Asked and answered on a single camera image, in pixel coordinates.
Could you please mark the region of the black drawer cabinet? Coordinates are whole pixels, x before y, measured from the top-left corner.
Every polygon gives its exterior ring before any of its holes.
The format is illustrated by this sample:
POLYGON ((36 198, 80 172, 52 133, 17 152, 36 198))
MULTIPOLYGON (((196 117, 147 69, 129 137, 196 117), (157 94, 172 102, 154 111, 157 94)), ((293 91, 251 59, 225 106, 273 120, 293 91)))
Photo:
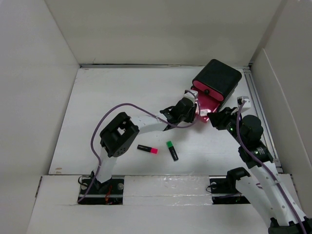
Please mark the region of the black drawer cabinet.
POLYGON ((235 88, 237 87, 238 83, 242 79, 242 74, 216 60, 212 59, 209 63, 196 75, 196 77, 192 80, 198 80, 203 84, 210 86, 214 90, 221 93, 224 97, 224 100, 219 102, 220 106, 222 106, 229 97, 233 94, 235 88))

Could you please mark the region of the white pink correction tape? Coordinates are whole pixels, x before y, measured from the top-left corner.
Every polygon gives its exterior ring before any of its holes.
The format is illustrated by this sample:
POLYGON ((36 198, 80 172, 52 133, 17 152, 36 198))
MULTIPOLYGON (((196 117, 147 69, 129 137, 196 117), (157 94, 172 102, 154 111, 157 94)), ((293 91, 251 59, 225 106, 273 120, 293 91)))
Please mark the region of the white pink correction tape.
POLYGON ((206 117, 208 114, 208 110, 201 110, 199 114, 201 117, 206 117))

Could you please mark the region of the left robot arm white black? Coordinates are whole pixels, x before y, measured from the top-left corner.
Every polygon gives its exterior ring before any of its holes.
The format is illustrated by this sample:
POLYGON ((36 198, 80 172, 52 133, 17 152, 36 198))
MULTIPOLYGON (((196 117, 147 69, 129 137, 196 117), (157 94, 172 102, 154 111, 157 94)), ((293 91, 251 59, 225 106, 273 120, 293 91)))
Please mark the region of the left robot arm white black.
POLYGON ((92 188, 97 193, 107 191, 112 178, 113 168, 117 158, 125 154, 138 135, 149 132, 164 132, 180 128, 179 124, 187 123, 184 128, 193 125, 198 107, 197 100, 183 97, 175 106, 170 106, 159 111, 158 114, 130 117, 125 112, 117 114, 99 133, 100 154, 98 166, 92 171, 92 188))

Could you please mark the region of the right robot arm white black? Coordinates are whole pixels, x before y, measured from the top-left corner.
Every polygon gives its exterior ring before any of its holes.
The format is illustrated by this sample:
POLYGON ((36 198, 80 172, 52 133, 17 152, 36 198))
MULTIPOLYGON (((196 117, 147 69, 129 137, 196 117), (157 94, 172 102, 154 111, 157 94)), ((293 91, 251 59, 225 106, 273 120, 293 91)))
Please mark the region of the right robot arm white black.
POLYGON ((261 141, 261 120, 241 116, 241 108, 225 108, 207 114, 217 130, 226 130, 239 143, 246 168, 227 172, 225 186, 240 192, 255 208, 270 234, 310 234, 312 220, 300 209, 280 179, 273 157, 261 141))

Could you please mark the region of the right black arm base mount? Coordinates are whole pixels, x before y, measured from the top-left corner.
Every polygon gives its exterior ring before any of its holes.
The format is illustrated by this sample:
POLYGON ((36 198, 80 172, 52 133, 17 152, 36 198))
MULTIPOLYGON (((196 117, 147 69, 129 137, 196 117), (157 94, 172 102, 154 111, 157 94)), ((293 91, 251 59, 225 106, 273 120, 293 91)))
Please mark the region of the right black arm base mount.
POLYGON ((213 205, 249 204, 248 199, 236 189, 236 182, 251 175, 243 168, 229 170, 226 176, 211 176, 206 191, 212 195, 213 205))

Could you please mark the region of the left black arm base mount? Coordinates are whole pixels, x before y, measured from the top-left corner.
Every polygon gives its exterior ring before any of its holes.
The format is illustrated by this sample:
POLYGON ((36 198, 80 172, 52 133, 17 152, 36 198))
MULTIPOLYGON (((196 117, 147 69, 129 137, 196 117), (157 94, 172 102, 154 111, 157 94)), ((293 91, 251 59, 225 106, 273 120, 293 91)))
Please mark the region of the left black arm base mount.
POLYGON ((96 180, 92 184, 89 192, 87 190, 91 184, 90 176, 80 176, 78 204, 80 205, 122 205, 124 191, 124 177, 114 176, 109 181, 99 184, 96 180))

